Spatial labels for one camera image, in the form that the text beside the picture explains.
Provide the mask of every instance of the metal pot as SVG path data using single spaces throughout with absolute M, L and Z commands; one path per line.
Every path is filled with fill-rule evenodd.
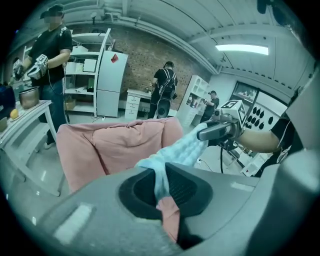
M 37 105 L 39 103 L 39 86 L 21 91 L 19 100 L 24 109 L 30 109 Z

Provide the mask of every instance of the shelf unit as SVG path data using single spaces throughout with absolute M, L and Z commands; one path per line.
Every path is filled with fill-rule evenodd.
M 86 86 L 78 87 L 78 88 L 69 88 L 65 89 L 65 94 L 81 94 L 81 95 L 94 95 L 93 92 L 88 92 Z
M 71 76 L 72 84 L 75 84 L 75 76 L 94 76 L 93 92 L 87 92 L 87 87 L 77 87 L 75 84 L 74 88 L 69 88 L 68 84 L 64 84 L 64 94 L 65 95 L 92 95 L 93 103 L 76 101 L 74 109 L 68 111 L 78 111 L 93 113 L 94 117 L 97 117 L 97 84 L 98 76 L 100 71 L 101 59 L 105 51 L 112 51 L 115 40 L 112 39 L 111 29 L 109 28 L 106 33 L 81 33 L 73 34 L 72 42 L 74 45 L 101 45 L 99 51 L 85 51 L 85 52 L 72 52 L 70 54 L 70 59 L 97 59 L 95 72 L 75 72 L 66 73 L 66 76 Z
M 200 76 L 193 75 L 176 115 L 182 126 L 189 127 L 195 116 L 204 111 L 204 99 L 209 99 L 209 92 L 209 84 Z
M 77 101 L 74 109 L 68 110 L 68 111 L 78 111 L 78 112 L 88 112 L 88 113 L 94 113 L 94 105 L 90 102 L 82 102 Z

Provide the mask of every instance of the light blue towel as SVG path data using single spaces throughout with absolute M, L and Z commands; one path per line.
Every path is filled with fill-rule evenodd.
M 206 123 L 197 125 L 190 133 L 183 136 L 171 146 L 160 149 L 149 158 L 140 160 L 135 166 L 153 169 L 155 172 L 154 195 L 158 201 L 170 196 L 166 163 L 194 166 L 197 159 L 208 147 L 208 141 L 197 139 L 197 133 L 207 128 Z

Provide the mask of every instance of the white table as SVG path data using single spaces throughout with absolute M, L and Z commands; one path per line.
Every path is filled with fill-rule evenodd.
M 57 138 L 49 110 L 51 103 L 50 100 L 41 100 L 36 106 L 23 110 L 20 103 L 17 102 L 16 108 L 19 113 L 25 112 L 16 120 L 8 120 L 8 127 L 3 132 L 0 132 L 0 151 L 1 155 L 6 155 L 16 167 L 16 169 L 14 168 L 13 170 L 21 181 L 24 182 L 27 177 L 43 190 L 58 197 L 60 195 L 59 191 L 49 184 L 44 184 L 34 175 L 32 170 L 27 167 L 27 162 L 31 154 L 47 134 L 48 130 L 51 131 L 54 140 Z M 39 117 L 42 114 L 45 114 L 47 123 L 41 123 L 39 121 Z
M 128 96 L 126 99 L 124 116 L 126 119 L 135 120 L 137 119 L 141 98 L 146 100 L 151 100 L 151 94 L 140 91 L 140 90 L 133 90 L 133 89 L 128 89 L 127 93 L 128 93 Z M 176 114 L 177 114 L 176 110 L 170 109 L 168 116 L 175 117 Z

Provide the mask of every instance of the pink cloth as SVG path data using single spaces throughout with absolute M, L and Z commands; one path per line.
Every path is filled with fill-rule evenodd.
M 61 125 L 57 149 L 70 191 L 135 164 L 183 136 L 175 117 Z
M 162 226 L 176 243 L 179 234 L 180 210 L 171 196 L 162 198 L 156 206 L 162 212 Z

